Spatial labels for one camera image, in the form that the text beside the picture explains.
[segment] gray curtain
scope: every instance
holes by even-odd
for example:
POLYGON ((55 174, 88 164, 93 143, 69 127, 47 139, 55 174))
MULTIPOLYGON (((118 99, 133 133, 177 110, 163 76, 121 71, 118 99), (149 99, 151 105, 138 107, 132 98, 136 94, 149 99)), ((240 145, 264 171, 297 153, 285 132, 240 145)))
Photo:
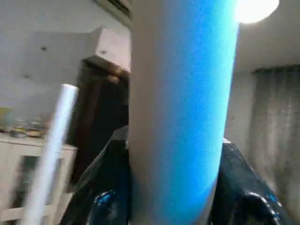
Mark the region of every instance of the gray curtain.
POLYGON ((300 224, 300 67, 255 75, 249 162, 300 224))

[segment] white wall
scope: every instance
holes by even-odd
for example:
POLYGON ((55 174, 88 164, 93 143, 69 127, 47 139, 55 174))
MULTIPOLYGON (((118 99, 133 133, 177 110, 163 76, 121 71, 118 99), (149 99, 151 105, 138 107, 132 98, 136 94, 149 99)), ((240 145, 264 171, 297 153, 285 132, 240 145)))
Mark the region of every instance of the white wall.
POLYGON ((76 85, 86 36, 19 30, 0 35, 0 106, 13 109, 10 118, 52 113, 60 85, 76 85))
POLYGON ((1 1, 0 106, 13 109, 9 121, 52 113, 60 85, 76 84, 87 33, 100 26, 130 35, 92 0, 1 1))
POLYGON ((1 0, 0 30, 90 32, 108 26, 129 30, 93 0, 1 0))
POLYGON ((227 113, 225 137, 248 157, 249 131, 256 88, 256 78, 249 72, 235 73, 227 113))

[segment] white ceiling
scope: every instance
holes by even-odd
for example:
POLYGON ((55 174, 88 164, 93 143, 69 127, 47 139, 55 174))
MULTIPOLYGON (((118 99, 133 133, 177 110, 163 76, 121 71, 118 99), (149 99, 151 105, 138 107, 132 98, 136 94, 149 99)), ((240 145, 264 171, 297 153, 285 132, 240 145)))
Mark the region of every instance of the white ceiling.
POLYGON ((240 25, 235 72, 287 64, 300 64, 300 0, 280 0, 268 18, 240 25))

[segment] white air conditioner unit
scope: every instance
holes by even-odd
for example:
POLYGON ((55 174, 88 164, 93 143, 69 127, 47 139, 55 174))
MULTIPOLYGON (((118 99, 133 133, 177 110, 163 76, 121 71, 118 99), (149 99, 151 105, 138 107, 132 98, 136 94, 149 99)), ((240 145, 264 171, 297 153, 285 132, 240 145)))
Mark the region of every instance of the white air conditioner unit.
POLYGON ((97 28, 88 36, 85 59, 103 68, 114 64, 130 72, 131 37, 107 27, 97 28))
POLYGON ((132 0, 94 0, 106 11, 115 16, 121 23, 131 27, 132 0))

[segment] cabinet door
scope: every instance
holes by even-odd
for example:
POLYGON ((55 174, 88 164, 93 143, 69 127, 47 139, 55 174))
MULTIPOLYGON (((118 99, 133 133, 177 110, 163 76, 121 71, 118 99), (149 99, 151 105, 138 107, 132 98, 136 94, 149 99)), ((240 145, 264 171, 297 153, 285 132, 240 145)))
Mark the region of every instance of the cabinet door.
MULTIPOLYGON (((25 200, 33 183, 42 150, 42 147, 38 146, 10 145, 7 164, 4 168, 7 171, 6 182, 1 188, 1 196, 3 196, 1 221, 17 221, 22 219, 25 200)), ((44 224, 53 224, 60 196, 68 181, 68 169, 73 158, 73 153, 73 151, 61 151, 52 180, 51 191, 45 205, 44 224)))

